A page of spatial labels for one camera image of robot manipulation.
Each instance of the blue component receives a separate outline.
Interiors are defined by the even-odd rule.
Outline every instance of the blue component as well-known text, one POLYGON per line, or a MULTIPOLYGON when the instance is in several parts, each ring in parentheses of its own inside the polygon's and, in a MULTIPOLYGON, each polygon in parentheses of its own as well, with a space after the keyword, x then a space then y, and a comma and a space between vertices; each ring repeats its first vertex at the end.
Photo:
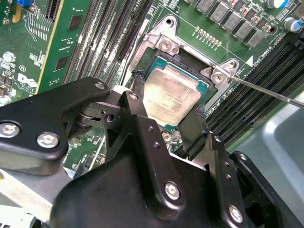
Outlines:
POLYGON ((288 3, 288 0, 285 0, 280 6, 279 9, 284 8, 288 3))
POLYGON ((22 7, 33 5, 34 0, 17 0, 17 3, 22 7))

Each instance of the green circuit board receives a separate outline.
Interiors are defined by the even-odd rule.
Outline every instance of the green circuit board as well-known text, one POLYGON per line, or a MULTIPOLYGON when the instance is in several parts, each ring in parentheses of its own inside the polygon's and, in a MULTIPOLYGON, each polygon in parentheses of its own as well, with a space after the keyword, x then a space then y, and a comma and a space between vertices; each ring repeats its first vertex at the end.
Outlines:
MULTIPOLYGON (((111 87, 118 84, 124 62, 115 65, 114 71, 109 69, 120 44, 128 35, 131 22, 127 18, 133 15, 130 12, 144 6, 145 2, 148 0, 36 0, 32 6, 21 8, 19 20, 13 22, 14 17, 18 18, 20 6, 14 0, 1 0, 0 90, 5 89, 6 95, 14 102, 86 76, 97 77, 111 87), (130 2, 133 6, 125 10, 130 2), (50 6, 58 9, 56 18, 49 17, 50 6), (111 32, 118 30, 120 34, 109 38, 111 32), (105 43, 112 41, 112 48, 105 51, 105 43), (109 75, 110 72, 114 72, 114 77, 109 75)), ((210 8, 203 13, 198 7, 201 0, 154 0, 146 16, 144 14, 147 24, 143 34, 149 33, 164 17, 174 16, 178 23, 176 36, 180 40, 217 65, 231 58, 237 59, 239 68, 236 75, 245 78, 288 32, 284 28, 284 20, 288 17, 303 20, 304 17, 298 10, 303 3, 298 0, 289 0, 282 9, 270 9, 266 0, 210 2, 210 8), (238 10, 233 5, 237 2, 242 2, 238 10), (250 44, 248 36, 253 34, 248 33, 246 38, 241 38, 235 29, 229 30, 224 28, 223 22, 217 23, 218 15, 214 16, 214 12, 219 5, 224 5, 227 12, 237 14, 250 24, 252 31, 262 34, 260 42, 250 44), (247 19, 246 15, 252 9, 255 14, 247 19), (265 24, 258 26, 257 21, 265 24)), ((155 50, 147 49, 137 69, 146 69, 154 54, 155 50)), ((236 84, 232 83, 229 91, 235 87, 236 84)), ((210 98, 207 94, 204 101, 210 98)), ((224 97, 214 102, 208 114, 224 97)), ((65 167, 76 173, 81 167, 83 173, 101 164, 105 157, 104 136, 103 129, 93 128, 73 139, 69 143, 65 167)))
POLYGON ((74 51, 90 3, 53 1, 58 7, 57 16, 47 18, 50 2, 39 0, 23 8, 11 0, 0 3, 0 19, 3 10, 11 9, 8 22, 0 24, 0 74, 4 82, 1 86, 12 101, 60 86, 63 82, 69 56, 74 51), (14 23, 18 8, 19 20, 14 23), (69 30, 74 15, 81 18, 78 26, 69 30), (5 78, 12 79, 12 84, 6 83, 5 78))
MULTIPOLYGON (((223 22, 212 21, 210 19, 211 13, 204 14, 199 11, 197 8, 199 2, 200 0, 195 0, 189 4, 188 1, 184 0, 156 0, 147 16, 149 23, 146 32, 149 32, 167 15, 173 15, 178 22, 176 36, 218 65, 232 58, 237 59, 239 68, 236 75, 242 79, 246 78, 253 68, 258 67, 258 63, 287 34, 288 30, 284 28, 284 20, 294 16, 294 11, 302 4, 300 1, 293 0, 288 1, 283 9, 270 9, 266 5, 266 0, 244 2, 243 8, 255 9, 256 18, 267 21, 263 28, 257 28, 253 22, 250 23, 252 29, 263 34, 263 39, 253 48, 248 46, 244 40, 233 35, 232 32, 224 29, 223 22)), ((235 12, 231 5, 227 3, 227 6, 230 11, 235 12)), ((237 14, 241 20, 247 21, 241 11, 237 11, 237 14)), ((136 69, 145 69, 154 54, 154 50, 148 49, 136 69)), ((231 83, 229 93, 237 85, 237 83, 231 83)), ((202 101, 205 103, 209 98, 210 96, 207 95, 202 101)), ((225 99, 225 95, 207 110, 207 115, 212 114, 216 105, 220 104, 223 99, 225 99)))

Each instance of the retention screw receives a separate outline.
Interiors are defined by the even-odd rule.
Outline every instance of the retention screw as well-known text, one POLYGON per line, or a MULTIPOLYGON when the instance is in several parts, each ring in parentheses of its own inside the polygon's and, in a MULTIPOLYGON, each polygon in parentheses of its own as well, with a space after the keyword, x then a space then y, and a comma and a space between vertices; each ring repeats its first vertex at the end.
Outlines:
POLYGON ((58 145, 59 139, 52 132, 44 132, 38 136, 37 143, 43 148, 54 148, 58 145))
POLYGON ((171 182, 165 184, 165 191, 167 196, 169 196, 169 198, 172 200, 177 200, 180 197, 180 191, 178 187, 171 182))
POLYGON ((0 124, 0 137, 12 138, 19 134, 20 128, 14 123, 1 123, 0 124))

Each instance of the black memory slot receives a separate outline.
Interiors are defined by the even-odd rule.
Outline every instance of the black memory slot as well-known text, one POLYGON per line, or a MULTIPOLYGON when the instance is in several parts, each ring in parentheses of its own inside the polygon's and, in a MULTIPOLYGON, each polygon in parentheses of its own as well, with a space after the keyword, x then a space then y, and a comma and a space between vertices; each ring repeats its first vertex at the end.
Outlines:
POLYGON ((111 82, 113 79, 113 76, 116 75, 117 70, 119 69, 119 67, 117 67, 117 66, 120 66, 122 60, 126 57, 128 51, 130 50, 132 43, 133 43, 134 39, 136 38, 153 2, 154 2, 153 0, 141 1, 141 4, 137 8, 136 14, 129 26, 127 33, 125 34, 125 38, 123 39, 121 46, 117 50, 116 58, 110 66, 110 70, 111 70, 112 74, 108 74, 109 77, 107 77, 107 78, 109 78, 108 79, 109 82, 111 82))
MULTIPOLYGON (((281 64, 283 66, 282 70, 276 69, 275 71, 272 71, 271 74, 266 78, 266 81, 262 83, 260 86, 263 88, 270 89, 271 91, 274 92, 279 91, 280 87, 284 85, 284 83, 280 83, 282 79, 285 80, 287 83, 292 79, 289 77, 290 74, 285 74, 284 78, 280 77, 282 75, 281 72, 283 73, 288 72, 287 70, 290 70, 290 65, 288 64, 288 62, 290 62, 290 60, 291 61, 294 60, 295 58, 298 58, 298 56, 295 56, 294 58, 289 57, 288 59, 284 59, 284 62, 281 64)), ((242 124, 242 121, 244 121, 245 119, 250 119, 250 117, 252 117, 255 114, 255 110, 258 107, 260 107, 262 104, 261 98, 263 96, 264 96, 263 93, 258 92, 254 89, 250 89, 249 92, 246 94, 246 96, 244 96, 241 100, 239 100, 240 104, 238 106, 235 105, 235 109, 239 110, 237 115, 235 116, 233 116, 232 114, 229 115, 231 118, 237 118, 240 119, 241 121, 236 121, 236 122, 229 121, 227 125, 226 124, 222 125, 224 127, 217 127, 216 131, 221 132, 222 137, 227 138, 227 136, 229 135, 228 131, 230 129, 237 129, 242 124)))
POLYGON ((111 27, 110 27, 110 30, 108 32, 108 35, 105 39, 105 42, 104 42, 104 47, 103 49, 101 50, 100 52, 100 55, 98 56, 97 58, 97 61, 95 63, 95 65, 93 66, 93 68, 91 69, 90 71, 90 76, 93 76, 93 77, 97 77, 99 78, 100 74, 96 73, 99 69, 104 69, 105 65, 106 65, 106 60, 107 58, 105 57, 106 53, 105 53, 105 49, 106 47, 108 46, 109 44, 109 41, 110 39, 112 38, 112 35, 116 32, 115 31, 115 28, 118 26, 118 23, 120 22, 120 18, 123 14, 123 10, 125 9, 125 6, 127 4, 127 0, 124 0, 113 20, 113 22, 111 23, 111 27))
MULTIPOLYGON (((290 49, 289 45, 278 44, 275 49, 269 54, 270 57, 265 58, 253 71, 246 77, 246 80, 256 84, 264 74, 269 71, 290 49)), ((243 95, 248 92, 249 88, 245 85, 239 85, 235 91, 224 100, 221 105, 217 108, 217 115, 211 115, 208 118, 208 126, 210 128, 216 125, 221 118, 223 118, 233 108, 232 104, 237 102, 243 95)))
MULTIPOLYGON (((303 53, 281 41, 246 78, 247 81, 288 96, 304 83, 303 53)), ((207 125, 230 146, 259 124, 281 101, 239 85, 207 119, 207 125)))
MULTIPOLYGON (((294 58, 292 57, 292 53, 293 53, 293 51, 290 50, 289 53, 286 55, 286 58, 282 58, 282 59, 280 59, 280 62, 278 62, 278 64, 280 64, 282 66, 282 68, 281 68, 282 70, 289 67, 288 63, 289 63, 290 59, 294 60, 294 58)), ((280 71, 281 69, 276 68, 273 71, 269 72, 269 76, 261 78, 261 80, 259 80, 258 83, 256 83, 256 85, 259 85, 264 88, 268 88, 271 85, 271 83, 276 79, 276 77, 280 76, 280 74, 278 75, 278 71, 280 71)), ((246 94, 243 97, 241 97, 239 100, 237 100, 235 102, 235 104, 233 105, 234 112, 230 112, 229 114, 227 114, 225 116, 226 121, 229 122, 230 118, 235 118, 236 116, 239 116, 240 114, 242 114, 242 112, 240 110, 244 110, 247 107, 252 106, 256 97, 259 94, 261 94, 261 93, 256 93, 256 90, 248 88, 248 90, 246 91, 246 94)), ((217 132, 222 132, 224 127, 225 127, 225 124, 222 124, 222 125, 217 126, 214 130, 217 132)))
MULTIPOLYGON (((106 6, 106 11, 102 15, 102 20, 100 20, 100 24, 98 26, 98 30, 94 35, 93 42, 96 44, 95 48, 97 48, 100 44, 102 35, 105 33, 107 26, 111 22, 111 18, 114 14, 115 7, 117 5, 117 0, 110 0, 106 6)), ((92 62, 95 55, 95 50, 92 48, 85 55, 85 65, 82 67, 80 75, 81 77, 86 77, 90 75, 90 69, 92 68, 92 62)))
POLYGON ((85 18, 85 23, 83 25, 83 28, 82 28, 81 34, 80 34, 80 37, 82 37, 82 42, 76 44, 75 51, 73 53, 73 56, 72 56, 72 59, 70 62, 70 66, 66 73, 64 84, 69 83, 72 80, 73 74, 74 74, 77 64, 79 62, 79 56, 80 56, 81 50, 83 49, 84 44, 85 44, 84 41, 87 38, 88 31, 90 29, 90 26, 92 25, 92 21, 94 19, 94 16, 95 16, 95 13, 96 13, 96 10, 97 10, 99 4, 100 4, 100 0, 93 0, 90 5, 88 14, 85 18))

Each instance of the chip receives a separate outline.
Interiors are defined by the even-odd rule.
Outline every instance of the chip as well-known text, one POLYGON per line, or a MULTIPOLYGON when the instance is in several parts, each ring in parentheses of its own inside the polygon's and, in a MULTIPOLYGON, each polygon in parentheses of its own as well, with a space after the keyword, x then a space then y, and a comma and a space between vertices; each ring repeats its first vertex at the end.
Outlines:
POLYGON ((13 79, 10 78, 10 77, 7 77, 5 79, 5 84, 9 85, 9 86, 12 86, 13 85, 13 79))
POLYGON ((235 11, 239 11, 243 6, 245 5, 245 2, 243 0, 239 0, 233 7, 235 11))
POLYGON ((247 21, 245 21, 244 24, 237 30, 235 36, 240 39, 244 39, 249 34, 251 29, 252 29, 252 25, 250 25, 247 21))
POLYGON ((267 24, 268 23, 268 20, 266 20, 265 18, 262 18, 259 22, 258 22, 258 24, 256 25, 256 27, 258 28, 258 29, 262 29, 264 26, 265 26, 265 24, 267 24))
POLYGON ((55 67, 55 71, 63 69, 67 65, 68 58, 69 58, 69 56, 65 56, 65 57, 58 59, 56 67, 55 67))
POLYGON ((256 13, 257 12, 255 9, 250 9, 249 12, 246 14, 245 19, 250 21, 255 16, 256 13))
POLYGON ((161 126, 177 126, 209 85, 167 60, 157 57, 144 86, 143 104, 161 126))
POLYGON ((226 13, 228 12, 228 6, 226 6, 224 3, 220 3, 214 12, 211 14, 210 18, 213 19, 215 22, 220 23, 226 13))
POLYGON ((0 75, 0 82, 2 82, 2 83, 5 83, 5 76, 3 76, 3 75, 0 75))
POLYGON ((214 1, 215 0, 201 0, 196 8, 199 11, 206 13, 210 9, 210 7, 214 3, 214 1))
POLYGON ((297 18, 304 17, 304 3, 301 3, 293 12, 293 15, 297 18))
POLYGON ((82 19, 82 15, 73 15, 71 17, 71 21, 70 24, 67 28, 67 30, 75 30, 77 28, 79 28, 80 24, 81 24, 81 19, 82 19))
POLYGON ((223 27, 229 31, 232 31, 235 26, 238 24, 238 22, 241 20, 241 17, 233 12, 230 17, 227 19, 223 27))
POLYGON ((260 31, 255 31, 253 36, 249 39, 249 41, 246 44, 251 48, 255 48, 263 38, 264 38, 263 33, 261 33, 260 31))

